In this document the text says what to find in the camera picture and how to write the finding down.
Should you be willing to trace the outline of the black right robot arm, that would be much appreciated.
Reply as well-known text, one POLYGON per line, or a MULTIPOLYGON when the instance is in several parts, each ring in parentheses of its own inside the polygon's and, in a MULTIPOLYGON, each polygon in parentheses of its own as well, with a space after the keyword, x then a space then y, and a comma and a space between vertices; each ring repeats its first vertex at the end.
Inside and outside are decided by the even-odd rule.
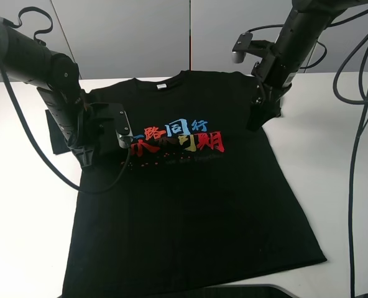
POLYGON ((292 10, 274 44, 252 70, 259 90, 254 93, 249 130, 258 130, 280 113, 280 98, 291 88, 321 33, 354 4, 353 1, 293 1, 292 10))

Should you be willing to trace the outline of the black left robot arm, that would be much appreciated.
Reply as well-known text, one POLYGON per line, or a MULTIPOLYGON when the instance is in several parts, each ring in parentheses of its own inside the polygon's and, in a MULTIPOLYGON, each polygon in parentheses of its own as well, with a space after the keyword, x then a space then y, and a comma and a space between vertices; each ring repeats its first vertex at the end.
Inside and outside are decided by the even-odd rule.
POLYGON ((0 18, 0 74, 37 88, 68 149, 82 168, 118 149, 105 104, 92 104, 79 84, 79 67, 0 18))

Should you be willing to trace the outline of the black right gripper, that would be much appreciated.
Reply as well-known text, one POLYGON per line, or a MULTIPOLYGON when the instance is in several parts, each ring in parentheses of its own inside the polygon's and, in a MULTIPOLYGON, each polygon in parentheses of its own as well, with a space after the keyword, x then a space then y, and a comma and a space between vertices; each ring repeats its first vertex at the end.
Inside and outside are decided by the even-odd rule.
POLYGON ((256 131, 270 120, 268 103, 276 103, 290 89, 296 75, 296 51, 287 46, 251 46, 261 58, 252 69, 257 81, 257 102, 251 104, 246 128, 256 131))

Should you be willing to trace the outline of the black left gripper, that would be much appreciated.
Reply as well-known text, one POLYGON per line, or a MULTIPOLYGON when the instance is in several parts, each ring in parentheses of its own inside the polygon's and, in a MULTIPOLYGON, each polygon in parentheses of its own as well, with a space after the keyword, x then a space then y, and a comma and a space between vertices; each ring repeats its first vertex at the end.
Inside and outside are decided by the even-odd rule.
POLYGON ((115 85, 86 93, 77 89, 70 97, 59 91, 37 88, 47 106, 54 154, 68 150, 84 171, 94 168, 95 155, 116 152, 116 133, 110 105, 116 103, 115 85))

